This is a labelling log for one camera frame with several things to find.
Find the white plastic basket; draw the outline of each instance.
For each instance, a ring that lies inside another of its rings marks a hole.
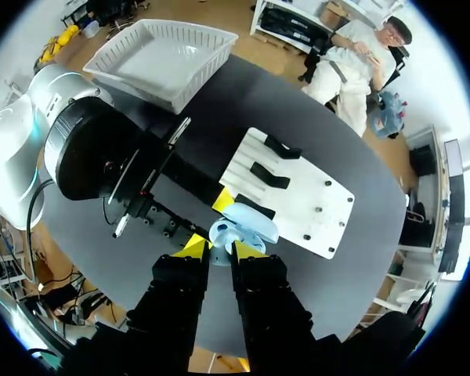
[[[228,60],[238,36],[169,20],[140,20],[85,65],[101,82],[179,114]]]

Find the white board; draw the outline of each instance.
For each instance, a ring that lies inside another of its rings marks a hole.
[[[274,210],[273,221],[281,237],[332,259],[348,225],[355,197],[305,158],[280,158],[264,145],[266,137],[250,128],[219,182],[233,197],[242,194]],[[268,186],[253,175],[250,169],[255,161],[275,176],[290,178],[287,189]]]

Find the white shirt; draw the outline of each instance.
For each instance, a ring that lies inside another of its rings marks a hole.
[[[338,29],[336,34],[349,39],[352,42],[363,42],[372,52],[373,56],[381,63],[381,71],[383,72],[383,85],[392,76],[396,68],[396,61],[389,49],[386,49],[376,38],[374,30],[358,20],[347,23],[344,27]],[[342,47],[331,47],[324,57],[326,60],[335,61],[341,65],[358,71],[360,76],[367,81],[373,78],[372,66],[365,56],[357,54],[351,49]]]

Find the white tray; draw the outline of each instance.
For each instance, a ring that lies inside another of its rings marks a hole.
[[[140,20],[85,65],[101,82],[179,114],[228,60],[236,34],[169,20]]]
[[[279,235],[325,259],[332,259],[348,225],[355,197],[305,158],[281,159],[264,142],[267,135],[249,128],[219,182],[275,211]],[[272,174],[291,179],[286,190],[272,188],[251,173],[257,161]]]

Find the black oval table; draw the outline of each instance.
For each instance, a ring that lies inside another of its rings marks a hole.
[[[303,150],[303,157],[355,195],[355,204],[335,257],[326,260],[280,239],[268,246],[288,268],[288,280],[313,314],[316,338],[348,337],[389,269],[405,216],[405,197],[389,169],[343,121],[282,78],[245,60],[228,62],[176,117],[140,99],[102,85],[115,107],[142,128],[164,133],[170,121],[191,116],[177,142],[178,153],[219,179],[250,127]],[[42,179],[48,176],[41,172]],[[208,229],[216,220],[190,193],[162,176],[156,199],[183,218]],[[104,294],[132,309],[152,280],[159,255],[176,248],[160,229],[131,220],[114,239],[101,200],[69,201],[56,186],[45,190],[43,222],[71,261]],[[213,352],[245,356],[244,336],[230,268],[211,266],[196,343]]]

